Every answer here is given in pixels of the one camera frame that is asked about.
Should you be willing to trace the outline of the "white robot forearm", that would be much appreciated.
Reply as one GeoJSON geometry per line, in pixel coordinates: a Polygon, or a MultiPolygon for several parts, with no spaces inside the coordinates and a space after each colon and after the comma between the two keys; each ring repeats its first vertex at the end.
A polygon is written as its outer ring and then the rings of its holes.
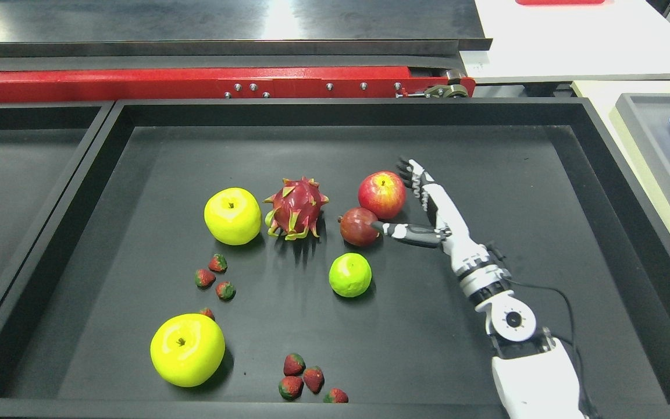
{"type": "Polygon", "coordinates": [[[511,274],[478,244],[454,250],[452,270],[491,341],[491,371],[510,418],[583,418],[580,383],[560,339],[511,289],[511,274]]]}

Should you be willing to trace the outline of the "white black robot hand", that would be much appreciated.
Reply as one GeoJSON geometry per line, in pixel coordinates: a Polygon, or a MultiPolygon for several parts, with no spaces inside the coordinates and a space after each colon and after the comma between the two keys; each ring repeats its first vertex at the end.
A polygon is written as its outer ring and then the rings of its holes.
{"type": "Polygon", "coordinates": [[[418,198],[428,215],[430,225],[372,222],[370,227],[406,244],[441,247],[449,255],[451,268],[458,276],[487,262],[489,252],[471,239],[467,223],[445,188],[414,159],[401,157],[397,167],[402,182],[418,198]]]}

